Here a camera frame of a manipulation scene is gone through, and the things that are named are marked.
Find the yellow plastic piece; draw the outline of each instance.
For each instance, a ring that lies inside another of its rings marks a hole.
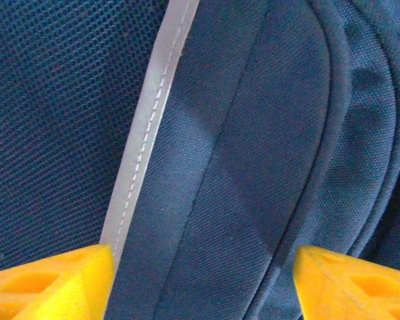
[[[316,247],[293,269],[304,320],[400,320],[400,271]]]
[[[113,281],[107,245],[0,271],[0,320],[99,320]]]

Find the navy blue backpack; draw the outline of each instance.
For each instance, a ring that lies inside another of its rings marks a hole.
[[[98,242],[106,319],[281,319],[300,245],[400,270],[400,0],[0,1],[0,270]]]

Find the seam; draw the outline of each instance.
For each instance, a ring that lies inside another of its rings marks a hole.
[[[125,208],[124,208],[124,210],[123,210],[123,212],[121,214],[119,230],[117,231],[117,236],[116,236],[115,242],[114,242],[113,257],[115,255],[115,250],[116,250],[116,248],[117,248],[117,246],[118,246],[118,244],[120,242],[120,235],[121,235],[121,230],[123,228],[123,223],[125,221],[126,211],[127,211],[128,206],[129,206],[130,200],[132,198],[133,188],[135,187],[135,183],[137,181],[139,167],[141,165],[142,157],[143,157],[143,154],[145,152],[145,147],[146,147],[147,142],[148,142],[149,132],[151,130],[151,125],[152,125],[152,123],[154,121],[154,118],[155,118],[155,115],[157,113],[157,108],[158,108],[158,105],[159,105],[159,99],[160,99],[160,96],[161,96],[161,93],[162,93],[163,84],[165,82],[165,77],[166,77],[166,74],[167,74],[167,71],[168,71],[168,68],[169,68],[169,64],[170,64],[170,62],[172,60],[172,56],[173,56],[173,52],[175,50],[176,42],[177,42],[177,40],[178,40],[178,38],[179,38],[179,36],[181,34],[181,29],[182,29],[182,26],[184,24],[185,17],[187,16],[187,12],[188,12],[189,6],[190,6],[190,2],[188,2],[187,6],[185,8],[185,11],[184,11],[184,13],[182,15],[181,23],[179,24],[178,29],[176,31],[175,38],[173,40],[171,50],[169,52],[169,56],[167,58],[166,65],[165,65],[165,68],[163,70],[163,74],[162,74],[161,79],[160,79],[160,85],[157,88],[157,95],[155,96],[153,108],[151,110],[151,114],[150,114],[150,117],[149,117],[149,120],[148,120],[148,124],[147,124],[147,129],[145,130],[145,133],[144,133],[144,138],[143,138],[143,141],[142,141],[141,150],[140,150],[140,152],[138,154],[138,157],[137,157],[137,160],[136,160],[135,171],[133,173],[133,178],[132,178],[131,186],[129,188],[129,193],[128,193],[127,198],[126,198]]]

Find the gray reflective tape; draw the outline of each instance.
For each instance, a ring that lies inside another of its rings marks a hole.
[[[100,243],[113,250],[115,272],[198,2],[170,0],[154,43],[101,234]]]

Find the hole in yellow foam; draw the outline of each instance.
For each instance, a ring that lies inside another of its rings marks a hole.
[[[0,320],[11,320],[24,308],[20,303],[0,303]]]
[[[50,286],[59,274],[35,272],[27,275],[21,275],[18,278],[10,280],[1,288],[2,293],[41,293]]]
[[[370,297],[400,297],[400,284],[384,275],[353,275],[352,282]]]

